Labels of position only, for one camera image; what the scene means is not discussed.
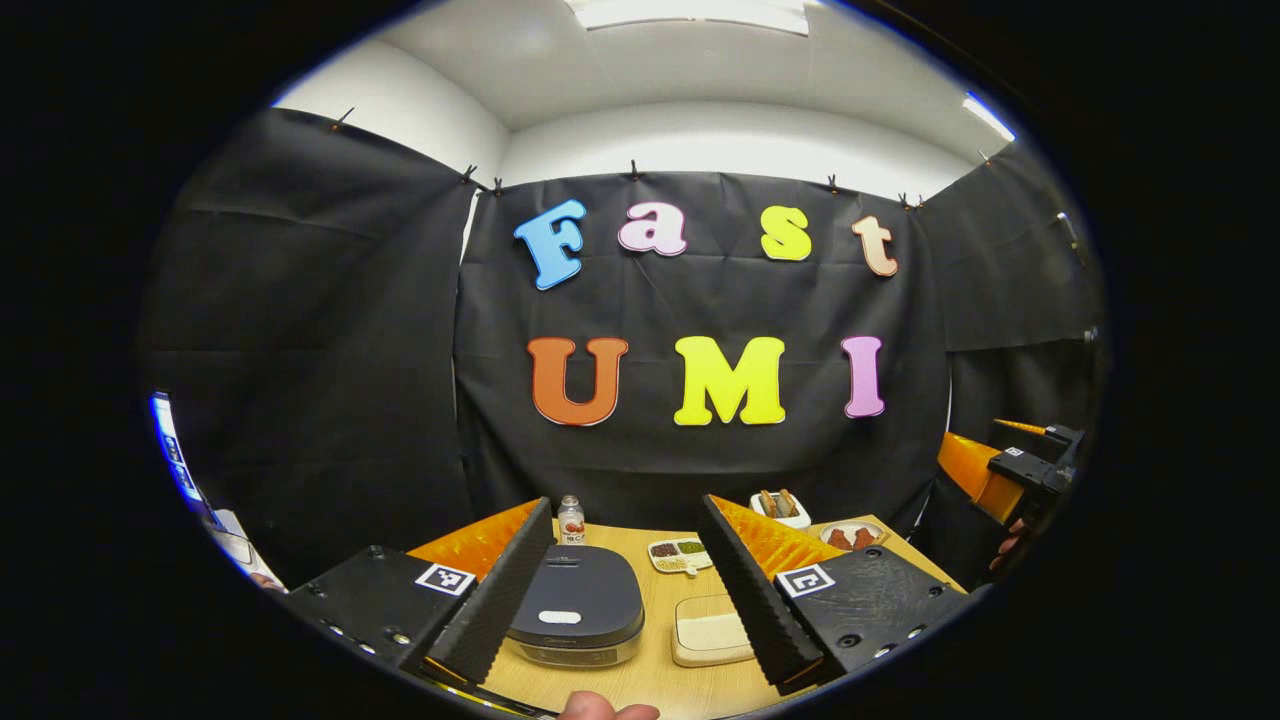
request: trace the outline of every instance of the blue letter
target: blue letter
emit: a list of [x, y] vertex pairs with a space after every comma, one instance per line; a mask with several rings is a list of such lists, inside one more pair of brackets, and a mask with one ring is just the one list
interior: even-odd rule
[[[584, 215], [586, 208], [581, 202], [566, 200], [516, 228], [516, 237], [525, 241], [538, 265], [538, 281], [534, 283], [538, 290], [557, 286], [582, 269], [581, 260], [564, 255], [561, 249], [567, 247], [573, 252], [582, 250], [582, 233], [568, 218], [582, 219]], [[552, 228], [557, 220], [559, 231]]]

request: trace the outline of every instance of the pink letter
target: pink letter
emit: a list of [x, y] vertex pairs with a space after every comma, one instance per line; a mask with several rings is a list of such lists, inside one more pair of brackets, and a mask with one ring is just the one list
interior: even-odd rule
[[[649, 215], [657, 218], [648, 220]], [[669, 258], [689, 247], [685, 242], [685, 214], [667, 202], [639, 202], [627, 210], [631, 222], [618, 228], [618, 243], [627, 250], [653, 250]]]
[[884, 411], [876, 380], [876, 351], [881, 348], [878, 337], [846, 337], [840, 347], [849, 355], [849, 405], [845, 415], [869, 418]]

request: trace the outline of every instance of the ceiling light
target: ceiling light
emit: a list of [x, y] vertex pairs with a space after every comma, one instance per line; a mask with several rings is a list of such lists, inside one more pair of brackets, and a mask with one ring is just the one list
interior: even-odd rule
[[660, 20], [740, 23], [809, 35], [804, 0], [564, 0], [586, 29]]
[[978, 115], [979, 118], [982, 118], [982, 122], [996, 128], [996, 132], [998, 132], [1000, 136], [1007, 140], [1009, 142], [1014, 141], [1014, 133], [1009, 128], [1006, 128], [1004, 123], [997, 120], [996, 115], [991, 114], [991, 110], [988, 110], [982, 102], [978, 102], [978, 99], [974, 97], [972, 92], [964, 100], [964, 109], [969, 110], [974, 115]]

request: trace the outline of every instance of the finger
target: finger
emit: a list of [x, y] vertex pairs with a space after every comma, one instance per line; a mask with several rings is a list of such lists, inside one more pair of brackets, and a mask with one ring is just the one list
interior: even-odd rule
[[652, 705], [628, 705], [618, 711], [618, 720], [658, 720], [662, 712]]
[[570, 693], [564, 702], [564, 712], [556, 720], [614, 720], [613, 706], [604, 696], [590, 691]]

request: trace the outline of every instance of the wooden table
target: wooden table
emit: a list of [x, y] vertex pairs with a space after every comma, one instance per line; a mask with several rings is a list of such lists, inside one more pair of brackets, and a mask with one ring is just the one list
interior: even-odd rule
[[[879, 542], [901, 555], [922, 570], [955, 589], [964, 592], [937, 565], [890, 530], [873, 515], [865, 520], [884, 528]], [[806, 532], [814, 537], [831, 523], [813, 525]], [[645, 607], [645, 625], [640, 632], [640, 648], [635, 657], [612, 667], [547, 667], [535, 665], [515, 650], [507, 639], [494, 659], [485, 689], [500, 696], [526, 702], [547, 710], [559, 711], [573, 691], [594, 691], [607, 697], [614, 707], [632, 703], [657, 706], [663, 720], [694, 720], [724, 717], [748, 712], [786, 698], [764, 680], [755, 659], [710, 667], [681, 667], [671, 655], [676, 603], [698, 596], [723, 594], [716, 568], [698, 571], [698, 577], [685, 573], [659, 573], [649, 562], [648, 546], [652, 542], [692, 537], [692, 532], [637, 530], [586, 527], [586, 544], [612, 550], [626, 557], [640, 583]]]

